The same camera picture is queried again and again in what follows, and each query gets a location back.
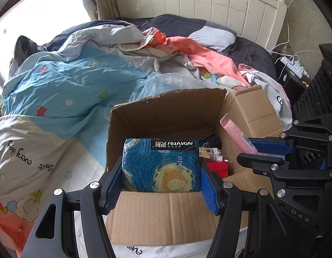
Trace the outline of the star patterned duvet cover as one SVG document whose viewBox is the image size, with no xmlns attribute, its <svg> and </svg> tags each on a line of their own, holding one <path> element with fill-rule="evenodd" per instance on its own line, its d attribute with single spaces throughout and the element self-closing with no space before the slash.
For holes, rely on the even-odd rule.
<svg viewBox="0 0 332 258">
<path fill-rule="evenodd" d="M 28 57 L 0 100 L 0 241 L 27 257 L 27 240 L 54 190 L 80 190 L 110 170 L 110 115 L 131 103 L 151 73 L 180 73 L 228 94 L 260 86 L 284 129 L 288 99 L 266 74 L 191 38 L 151 27 L 99 25 L 72 33 L 57 51 Z"/>
</svg>

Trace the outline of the white bed headboard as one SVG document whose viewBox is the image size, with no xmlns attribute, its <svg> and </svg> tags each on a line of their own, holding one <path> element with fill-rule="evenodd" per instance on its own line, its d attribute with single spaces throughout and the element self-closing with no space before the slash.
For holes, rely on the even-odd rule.
<svg viewBox="0 0 332 258">
<path fill-rule="evenodd" d="M 266 50 L 276 46 L 288 9 L 286 0 L 117 0 L 117 3 L 123 17 L 173 14 L 204 19 L 232 29 Z"/>
</svg>

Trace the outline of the white power strip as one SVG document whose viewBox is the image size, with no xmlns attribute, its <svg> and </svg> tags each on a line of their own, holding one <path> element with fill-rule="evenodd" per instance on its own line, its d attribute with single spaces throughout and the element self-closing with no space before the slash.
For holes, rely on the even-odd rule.
<svg viewBox="0 0 332 258">
<path fill-rule="evenodd" d="M 287 57 L 282 57 L 280 61 L 299 79 L 310 80 L 311 77 L 306 69 L 302 66 L 299 60 L 293 60 Z"/>
</svg>

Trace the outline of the cotton swabs plastic bag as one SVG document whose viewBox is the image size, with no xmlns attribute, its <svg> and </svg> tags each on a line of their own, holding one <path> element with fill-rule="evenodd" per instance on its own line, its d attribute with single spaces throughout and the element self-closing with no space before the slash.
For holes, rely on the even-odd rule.
<svg viewBox="0 0 332 258">
<path fill-rule="evenodd" d="M 229 162 L 229 160 L 222 155 L 221 150 L 216 147 L 199 147 L 199 157 L 207 160 L 213 160 L 215 162 Z"/>
</svg>

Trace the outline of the pink cream tube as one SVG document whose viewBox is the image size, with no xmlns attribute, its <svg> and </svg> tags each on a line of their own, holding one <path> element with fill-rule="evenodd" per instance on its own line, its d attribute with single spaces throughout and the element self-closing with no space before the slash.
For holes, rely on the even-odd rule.
<svg viewBox="0 0 332 258">
<path fill-rule="evenodd" d="M 258 150 L 250 139 L 240 130 L 240 128 L 230 119 L 228 114 L 225 114 L 220 119 L 220 124 L 230 138 L 239 147 L 242 153 L 258 154 Z"/>
</svg>

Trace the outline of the dark blue pillow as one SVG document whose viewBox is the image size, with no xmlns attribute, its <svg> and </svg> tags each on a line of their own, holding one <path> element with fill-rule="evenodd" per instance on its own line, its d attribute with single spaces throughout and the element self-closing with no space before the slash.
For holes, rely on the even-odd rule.
<svg viewBox="0 0 332 258">
<path fill-rule="evenodd" d="M 191 19 L 172 14 L 163 14 L 153 18 L 131 19 L 118 17 L 116 19 L 96 20 L 70 27 L 63 31 L 44 46 L 48 51 L 57 51 L 67 38 L 74 32 L 99 25 L 129 25 L 137 26 L 140 31 L 151 27 L 163 32 L 167 37 L 187 37 L 200 45 L 232 59 L 234 64 L 246 64 L 276 78 L 273 58 L 262 46 L 237 36 L 232 30 L 223 25 L 204 19 Z"/>
</svg>

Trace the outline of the dark blue cylinder bottle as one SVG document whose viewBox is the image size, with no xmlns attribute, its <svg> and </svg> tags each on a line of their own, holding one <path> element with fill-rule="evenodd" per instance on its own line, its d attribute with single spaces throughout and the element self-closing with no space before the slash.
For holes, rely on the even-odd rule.
<svg viewBox="0 0 332 258">
<path fill-rule="evenodd" d="M 206 148 L 218 148 L 221 149 L 221 141 L 216 136 L 216 134 L 210 135 L 205 139 L 199 141 L 199 147 L 206 147 Z"/>
</svg>

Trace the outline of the starry night tissue pack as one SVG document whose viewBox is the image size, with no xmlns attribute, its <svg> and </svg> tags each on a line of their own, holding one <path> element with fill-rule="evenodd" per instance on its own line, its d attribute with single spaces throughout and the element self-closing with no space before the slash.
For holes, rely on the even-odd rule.
<svg viewBox="0 0 332 258">
<path fill-rule="evenodd" d="M 201 190 L 196 140 L 126 139 L 123 187 L 131 192 L 187 193 Z"/>
</svg>

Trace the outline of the brown cardboard box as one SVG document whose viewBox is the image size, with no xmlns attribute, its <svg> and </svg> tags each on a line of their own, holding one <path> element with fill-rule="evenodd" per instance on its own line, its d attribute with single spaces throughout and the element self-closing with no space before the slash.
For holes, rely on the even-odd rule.
<svg viewBox="0 0 332 258">
<path fill-rule="evenodd" d="M 246 137 L 282 132 L 260 86 L 231 94 L 222 89 L 170 91 L 113 108 L 106 166 L 120 166 L 123 192 L 106 222 L 111 242 L 167 246 L 214 236 L 218 217 L 200 191 L 199 146 L 209 137 L 218 139 L 229 161 L 227 181 L 248 192 L 271 189 L 267 177 L 238 164 L 240 148 L 220 124 L 224 115 Z"/>
</svg>

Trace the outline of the red gift box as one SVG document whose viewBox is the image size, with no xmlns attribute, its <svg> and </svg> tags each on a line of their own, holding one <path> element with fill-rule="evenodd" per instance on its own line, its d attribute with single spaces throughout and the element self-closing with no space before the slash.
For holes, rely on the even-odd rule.
<svg viewBox="0 0 332 258">
<path fill-rule="evenodd" d="M 206 164 L 210 171 L 216 172 L 221 178 L 227 178 L 229 176 L 229 165 L 227 161 L 211 161 Z"/>
</svg>

